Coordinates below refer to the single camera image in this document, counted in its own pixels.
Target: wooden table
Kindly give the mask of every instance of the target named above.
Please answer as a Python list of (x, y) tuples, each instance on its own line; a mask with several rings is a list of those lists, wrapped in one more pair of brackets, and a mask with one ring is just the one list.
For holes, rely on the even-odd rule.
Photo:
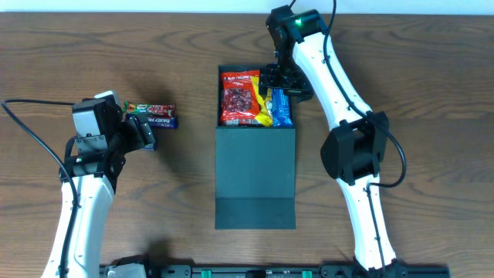
[[(101, 262), (149, 253), (159, 263), (319, 264), (350, 260), (354, 236), (320, 161), (327, 123), (316, 99), (295, 106), (296, 230), (214, 229), (217, 65), (274, 61), (266, 15), (0, 15), (0, 98), (176, 103), (176, 131), (156, 152), (127, 155)], [(338, 15), (333, 41), (348, 76), (408, 158), (383, 190), (391, 243), (408, 263), (446, 263), (454, 277), (494, 271), (494, 18)], [(13, 104), (58, 154), (68, 107)], [(40, 276), (61, 207), (53, 159), (0, 113), (0, 276)], [(388, 144), (383, 181), (400, 171)]]

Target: black box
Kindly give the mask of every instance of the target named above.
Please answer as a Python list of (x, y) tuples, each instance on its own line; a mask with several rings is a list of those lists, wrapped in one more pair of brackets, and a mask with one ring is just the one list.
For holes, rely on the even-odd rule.
[(296, 228), (295, 128), (220, 124), (221, 73), (260, 68), (218, 67), (216, 229)]

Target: yellow snack package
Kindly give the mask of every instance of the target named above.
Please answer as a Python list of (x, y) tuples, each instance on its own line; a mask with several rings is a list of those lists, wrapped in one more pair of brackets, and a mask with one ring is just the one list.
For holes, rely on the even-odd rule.
[(272, 126), (272, 116), (270, 112), (271, 89), (268, 89), (268, 94), (266, 98), (263, 99), (259, 94), (259, 77), (251, 76), (250, 79), (252, 81), (252, 85), (254, 86), (255, 98), (257, 99), (257, 103), (259, 103), (259, 106), (261, 107), (261, 111), (259, 112), (259, 114), (257, 114), (257, 116), (255, 116), (255, 119), (263, 126), (271, 127)]

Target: wood grain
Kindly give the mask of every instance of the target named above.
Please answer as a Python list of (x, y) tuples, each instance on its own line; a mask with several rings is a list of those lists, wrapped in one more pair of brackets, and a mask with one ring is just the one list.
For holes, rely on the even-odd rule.
[[(323, 169), (327, 123), (317, 100), (295, 106), (294, 231), (215, 231), (218, 64), (273, 61), (265, 15), (0, 15), (0, 98), (176, 103), (181, 126), (159, 150), (127, 155), (101, 262), (150, 253), (196, 263), (351, 259), (346, 204)], [(388, 235), (408, 263), (448, 264), (453, 277), (494, 271), (494, 18), (339, 15), (333, 41), (361, 96), (391, 119), (406, 182), (382, 192)], [(13, 104), (61, 154), (67, 107)], [(51, 157), (0, 113), (0, 276), (40, 276), (55, 237), (60, 184)], [(382, 177), (400, 165), (392, 146)]]

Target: wire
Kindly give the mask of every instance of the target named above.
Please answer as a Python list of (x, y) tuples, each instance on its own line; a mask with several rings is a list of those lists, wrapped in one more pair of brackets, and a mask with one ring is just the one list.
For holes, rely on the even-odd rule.
[(343, 94), (343, 97), (345, 98), (345, 101), (348, 103), (349, 108), (355, 111), (359, 116), (361, 116), (366, 122), (374, 125), (378, 130), (382, 131), (388, 138), (389, 140), (393, 143), (393, 145), (396, 147), (400, 159), (401, 159), (401, 174), (400, 177), (398, 178), (397, 181), (391, 183), (391, 184), (384, 184), (384, 183), (379, 183), (379, 182), (371, 182), (367, 185), (367, 188), (365, 189), (367, 193), (367, 197), (369, 198), (369, 205), (370, 205), (370, 213), (372, 214), (372, 220), (374, 222), (374, 228), (376, 232), (376, 240), (377, 240), (377, 245), (379, 247), (379, 253), (381, 255), (381, 263), (383, 266), (383, 275), (386, 273), (386, 263), (384, 261), (384, 254), (383, 254), (383, 249), (381, 245), (381, 237), (379, 236), (379, 229), (377, 228), (377, 220), (376, 220), (376, 215), (374, 212), (374, 204), (372, 202), (372, 197), (371, 197), (371, 186), (377, 186), (377, 187), (382, 187), (382, 188), (393, 188), (398, 186), (400, 183), (403, 182), (405, 175), (407, 174), (407, 158), (404, 155), (403, 148), (401, 147), (400, 143), (398, 143), (398, 140), (387, 130), (387, 128), (383, 127), (380, 125), (375, 119), (370, 117), (369, 115), (364, 114), (362, 111), (360, 111), (356, 106), (353, 101), (348, 97), (347, 92), (345, 92), (345, 89), (343, 86), (341, 86), (340, 81), (337, 78), (337, 75), (335, 74), (333, 67), (331, 66), (330, 63), (330, 57), (327, 55), (327, 40), (330, 36), (330, 31), (331, 28), (333, 27), (333, 22), (334, 22), (334, 16), (336, 15), (336, 10), (337, 10), (337, 0), (333, 0), (333, 14), (331, 15), (331, 20), (330, 24), (327, 26), (327, 32), (326, 35), (324, 36), (324, 44), (323, 44), (323, 52), (324, 52), (324, 61), (327, 64), (327, 68), (331, 73), (331, 76), (334, 79), (335, 84), (338, 86), (338, 89), (340, 89), (341, 94)]
[(60, 278), (65, 277), (66, 275), (66, 263), (67, 263), (67, 253), (68, 253), (68, 248), (70, 244), (70, 238), (72, 236), (72, 230), (74, 227), (74, 222), (76, 221), (76, 216), (77, 216), (77, 209), (79, 208), (79, 202), (77, 198), (77, 190), (76, 186), (74, 185), (73, 180), (71, 179), (69, 172), (66, 170), (65, 165), (62, 163), (60, 158), (55, 154), (55, 152), (45, 143), (43, 140), (38, 137), (34, 132), (32, 132), (29, 127), (27, 127), (23, 122), (21, 122), (20, 119), (17, 118), (16, 115), (13, 114), (13, 112), (10, 111), (10, 109), (7, 107), (7, 103), (39, 103), (39, 104), (51, 104), (51, 105), (74, 105), (74, 103), (67, 103), (67, 102), (59, 102), (59, 101), (47, 101), (47, 100), (4, 100), (2, 101), (2, 107), (5, 109), (5, 112), (31, 137), (36, 140), (42, 147), (44, 147), (55, 159), (56, 163), (60, 166), (60, 169), (62, 169), (63, 174), (67, 177), (67, 180), (69, 181), (70, 188), (72, 189), (72, 196), (73, 196), (73, 201), (72, 201), (72, 212), (70, 213), (70, 219), (69, 219), (69, 226), (67, 227), (67, 233), (65, 234), (65, 239), (63, 240), (63, 247), (62, 247), (62, 255), (60, 258), (60, 265), (59, 265), (59, 275)]

